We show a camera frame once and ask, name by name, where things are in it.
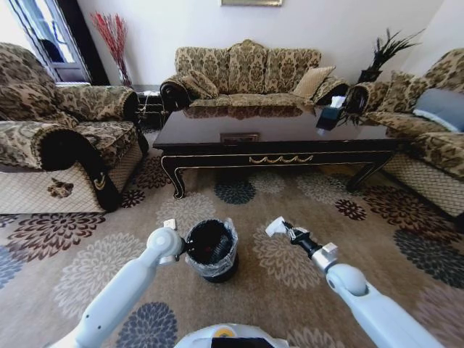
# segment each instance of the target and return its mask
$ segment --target trash can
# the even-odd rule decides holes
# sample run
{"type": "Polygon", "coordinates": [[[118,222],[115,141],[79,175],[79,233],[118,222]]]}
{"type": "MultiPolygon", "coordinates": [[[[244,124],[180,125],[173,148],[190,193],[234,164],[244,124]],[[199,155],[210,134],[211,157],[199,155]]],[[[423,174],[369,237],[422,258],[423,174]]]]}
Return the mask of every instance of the trash can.
{"type": "Polygon", "coordinates": [[[239,267],[238,241],[231,219],[202,221],[187,234],[186,262],[207,281],[227,281],[239,267]]]}

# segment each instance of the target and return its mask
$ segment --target carpet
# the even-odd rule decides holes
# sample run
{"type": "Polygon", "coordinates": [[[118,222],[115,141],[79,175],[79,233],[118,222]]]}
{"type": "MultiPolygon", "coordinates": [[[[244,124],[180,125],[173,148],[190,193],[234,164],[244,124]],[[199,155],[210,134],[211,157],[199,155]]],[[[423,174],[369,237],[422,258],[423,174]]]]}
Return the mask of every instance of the carpet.
{"type": "Polygon", "coordinates": [[[259,326],[296,347],[372,347],[306,254],[265,226],[284,216],[361,269],[447,347],[464,345],[463,235],[430,204],[377,173],[354,194],[356,167],[185,170],[187,196],[151,149],[116,212],[0,216],[0,342],[43,347],[78,323],[114,274],[175,218],[181,235],[207,218],[231,218],[240,266],[212,284],[185,262],[155,282],[104,347],[172,347],[216,323],[259,326]]]}

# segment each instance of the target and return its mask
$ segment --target sofa armrest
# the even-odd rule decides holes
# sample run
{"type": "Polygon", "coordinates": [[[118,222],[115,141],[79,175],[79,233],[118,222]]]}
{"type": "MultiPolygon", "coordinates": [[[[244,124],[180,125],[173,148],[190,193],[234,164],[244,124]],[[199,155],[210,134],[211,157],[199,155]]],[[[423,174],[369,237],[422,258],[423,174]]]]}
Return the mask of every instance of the sofa armrest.
{"type": "Polygon", "coordinates": [[[424,133],[414,139],[413,147],[426,162],[464,180],[464,133],[424,133]]]}
{"type": "Polygon", "coordinates": [[[81,121],[136,122],[137,94],[123,86],[57,87],[58,107],[81,121]]]}
{"type": "Polygon", "coordinates": [[[316,105],[327,105],[332,102],[332,96],[344,96],[348,88],[348,82],[342,78],[328,76],[319,86],[312,100],[316,105]]]}
{"type": "Polygon", "coordinates": [[[362,114],[376,111],[385,98],[390,82],[364,82],[353,86],[347,97],[346,111],[362,114]]]}
{"type": "Polygon", "coordinates": [[[0,122],[0,163],[42,170],[64,170],[76,161],[86,141],[71,128],[35,121],[0,122]]]}
{"type": "Polygon", "coordinates": [[[181,77],[180,74],[171,76],[164,80],[159,88],[162,102],[167,111],[178,111],[191,103],[189,93],[183,85],[181,77]]]}

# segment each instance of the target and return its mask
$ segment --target throw pillow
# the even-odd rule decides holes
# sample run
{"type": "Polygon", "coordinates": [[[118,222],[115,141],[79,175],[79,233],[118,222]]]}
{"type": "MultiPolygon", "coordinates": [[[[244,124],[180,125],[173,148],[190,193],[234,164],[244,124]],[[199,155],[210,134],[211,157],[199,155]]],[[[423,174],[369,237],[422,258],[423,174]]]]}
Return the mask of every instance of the throw pillow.
{"type": "Polygon", "coordinates": [[[324,82],[327,76],[334,71],[335,67],[316,67],[310,68],[298,82],[297,87],[290,92],[295,96],[301,96],[305,99],[311,99],[319,86],[324,82]]]}
{"type": "Polygon", "coordinates": [[[377,111],[412,112],[421,94],[429,89],[431,83],[426,78],[418,78],[406,72],[391,72],[391,83],[385,98],[377,111]]]}
{"type": "Polygon", "coordinates": [[[192,99],[212,99],[212,95],[200,87],[190,75],[183,76],[181,81],[192,99]]]}
{"type": "Polygon", "coordinates": [[[50,90],[37,83],[0,86],[0,114],[8,121],[37,121],[75,127],[78,121],[59,112],[50,90]]]}
{"type": "Polygon", "coordinates": [[[419,98],[413,114],[432,120],[452,132],[464,131],[464,94],[432,88],[419,98]]]}
{"type": "Polygon", "coordinates": [[[196,84],[203,88],[210,96],[217,98],[219,96],[218,87],[202,72],[190,69],[190,76],[194,78],[196,84]]]}

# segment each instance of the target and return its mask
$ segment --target glossy tabletop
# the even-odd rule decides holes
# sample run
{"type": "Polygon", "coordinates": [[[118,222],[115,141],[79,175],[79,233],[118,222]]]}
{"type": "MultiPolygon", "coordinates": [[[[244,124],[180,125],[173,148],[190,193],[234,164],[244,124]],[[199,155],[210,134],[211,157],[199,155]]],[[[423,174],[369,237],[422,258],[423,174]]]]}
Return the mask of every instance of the glossy tabletop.
{"type": "Polygon", "coordinates": [[[169,117],[154,147],[227,141],[352,141],[389,139],[382,125],[329,120],[320,110],[297,107],[191,107],[169,117]]]}

